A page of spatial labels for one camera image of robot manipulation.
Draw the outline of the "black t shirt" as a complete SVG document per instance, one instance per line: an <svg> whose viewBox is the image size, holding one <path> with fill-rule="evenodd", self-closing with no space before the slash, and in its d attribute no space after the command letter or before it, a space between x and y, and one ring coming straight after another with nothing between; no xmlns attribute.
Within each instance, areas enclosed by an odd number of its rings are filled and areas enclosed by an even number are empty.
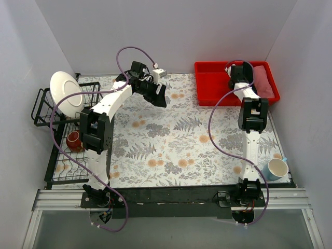
<svg viewBox="0 0 332 249"><path fill-rule="evenodd" d="M255 70L254 70L253 66L252 66L252 74L253 74L253 81L251 83L251 88L254 91L254 93L256 95L258 95L258 90L257 90L256 85L255 85L255 83L256 83L256 74L255 74Z"/></svg>

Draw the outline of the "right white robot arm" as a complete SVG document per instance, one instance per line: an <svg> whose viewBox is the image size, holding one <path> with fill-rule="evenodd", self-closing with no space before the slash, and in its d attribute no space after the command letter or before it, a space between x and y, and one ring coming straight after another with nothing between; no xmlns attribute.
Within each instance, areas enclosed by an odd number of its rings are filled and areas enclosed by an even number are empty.
<svg viewBox="0 0 332 249"><path fill-rule="evenodd" d="M258 147L261 134L267 124L268 100L262 99L254 87L254 68L248 62L232 63L226 72L230 76L229 88L241 102L238 127L243 138L243 163L235 192L235 201L240 206L254 204L261 198Z"/></svg>

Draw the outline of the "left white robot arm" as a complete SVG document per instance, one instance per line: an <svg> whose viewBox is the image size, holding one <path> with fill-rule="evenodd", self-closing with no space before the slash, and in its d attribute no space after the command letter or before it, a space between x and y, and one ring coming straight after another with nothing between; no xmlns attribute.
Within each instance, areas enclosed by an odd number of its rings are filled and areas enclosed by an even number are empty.
<svg viewBox="0 0 332 249"><path fill-rule="evenodd" d="M80 113L80 141L88 157L87 171L89 181L83 186L89 200L98 207L110 203L110 194L105 191L109 185L108 151L112 148L114 115L126 99L134 93L143 96L144 100L156 107L166 107L166 86L159 80L167 75L166 70L154 67L149 71L140 62L132 62L131 68L119 74L112 87L112 93L101 101Z"/></svg>

